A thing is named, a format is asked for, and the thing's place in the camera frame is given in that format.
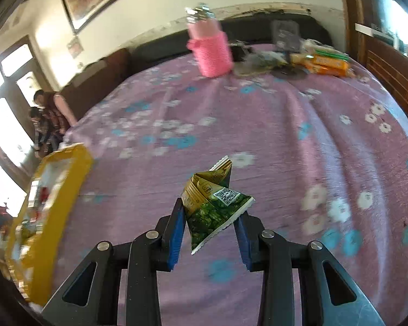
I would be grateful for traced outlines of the purple floral tablecloth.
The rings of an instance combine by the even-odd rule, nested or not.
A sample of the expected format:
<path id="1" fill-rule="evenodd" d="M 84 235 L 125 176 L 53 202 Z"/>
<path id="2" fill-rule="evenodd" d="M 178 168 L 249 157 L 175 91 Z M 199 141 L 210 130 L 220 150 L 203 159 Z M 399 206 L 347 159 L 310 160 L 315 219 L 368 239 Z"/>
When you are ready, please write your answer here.
<path id="1" fill-rule="evenodd" d="M 54 285 L 100 241 L 169 214 L 187 180 L 227 156 L 231 187 L 285 239 L 318 239 L 387 325 L 408 315 L 408 119 L 356 78 L 203 77 L 192 55 L 126 79 L 67 133 L 94 163 L 69 216 Z"/>

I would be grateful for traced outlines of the pink-sleeved water bottle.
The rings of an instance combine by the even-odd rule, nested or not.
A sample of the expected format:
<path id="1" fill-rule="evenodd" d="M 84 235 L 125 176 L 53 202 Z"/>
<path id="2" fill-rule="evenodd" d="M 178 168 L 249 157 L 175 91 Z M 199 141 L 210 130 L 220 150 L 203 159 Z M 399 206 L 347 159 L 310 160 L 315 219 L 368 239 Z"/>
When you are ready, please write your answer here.
<path id="1" fill-rule="evenodd" d="M 228 37 L 215 14 L 206 4 L 186 8 L 189 40 L 187 49 L 192 51 L 201 75 L 215 78 L 233 68 L 233 58 Z"/>

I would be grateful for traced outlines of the orange snack packet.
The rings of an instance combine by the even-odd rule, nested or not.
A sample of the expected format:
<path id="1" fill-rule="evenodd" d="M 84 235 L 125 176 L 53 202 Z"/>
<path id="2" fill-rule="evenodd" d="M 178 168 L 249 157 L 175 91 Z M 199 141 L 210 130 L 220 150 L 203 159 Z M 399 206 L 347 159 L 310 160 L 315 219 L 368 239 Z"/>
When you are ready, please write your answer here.
<path id="1" fill-rule="evenodd" d="M 334 77 L 355 77 L 350 63 L 334 57 L 308 54 L 290 55 L 290 61 L 301 65 L 311 74 L 328 75 Z"/>

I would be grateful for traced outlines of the person in dark red jacket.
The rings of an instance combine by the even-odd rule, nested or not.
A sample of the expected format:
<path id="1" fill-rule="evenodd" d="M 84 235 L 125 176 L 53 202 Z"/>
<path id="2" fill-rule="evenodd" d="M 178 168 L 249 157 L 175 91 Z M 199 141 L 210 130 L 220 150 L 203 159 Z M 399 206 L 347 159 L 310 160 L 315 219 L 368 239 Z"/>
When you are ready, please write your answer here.
<path id="1" fill-rule="evenodd" d="M 64 135 L 70 125 L 54 103 L 54 92 L 39 89 L 34 94 L 34 103 L 43 109 L 43 113 L 51 120 L 60 135 Z"/>

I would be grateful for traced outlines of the person in patterned jacket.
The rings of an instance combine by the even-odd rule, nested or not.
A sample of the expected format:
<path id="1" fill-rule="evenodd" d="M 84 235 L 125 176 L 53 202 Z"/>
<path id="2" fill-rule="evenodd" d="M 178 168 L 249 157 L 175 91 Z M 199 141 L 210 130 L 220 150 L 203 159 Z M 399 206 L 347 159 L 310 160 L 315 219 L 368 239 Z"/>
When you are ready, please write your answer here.
<path id="1" fill-rule="evenodd" d="M 49 110 L 45 112 L 44 109 L 31 107 L 29 118 L 35 131 L 34 154 L 42 159 L 57 151 L 63 138 L 57 117 Z"/>

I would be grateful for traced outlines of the yellow-rimmed white tray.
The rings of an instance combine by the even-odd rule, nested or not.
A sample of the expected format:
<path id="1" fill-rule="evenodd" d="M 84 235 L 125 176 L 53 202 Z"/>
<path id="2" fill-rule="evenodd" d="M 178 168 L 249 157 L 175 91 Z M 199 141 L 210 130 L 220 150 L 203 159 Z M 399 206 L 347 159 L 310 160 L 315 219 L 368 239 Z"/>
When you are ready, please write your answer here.
<path id="1" fill-rule="evenodd" d="M 18 291 L 44 306 L 53 290 L 59 243 L 93 158 L 82 143 L 43 158 L 14 219 L 5 261 Z"/>

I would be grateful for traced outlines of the green yellow snack packet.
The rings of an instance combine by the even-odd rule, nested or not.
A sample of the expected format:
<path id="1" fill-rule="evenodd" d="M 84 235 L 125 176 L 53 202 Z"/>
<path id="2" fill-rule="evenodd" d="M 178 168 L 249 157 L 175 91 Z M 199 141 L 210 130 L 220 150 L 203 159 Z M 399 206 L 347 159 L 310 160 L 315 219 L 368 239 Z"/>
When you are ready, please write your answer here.
<path id="1" fill-rule="evenodd" d="M 255 202 L 252 196 L 229 187 L 232 165 L 225 156 L 208 171 L 193 174 L 184 186 L 181 200 L 193 255 Z"/>

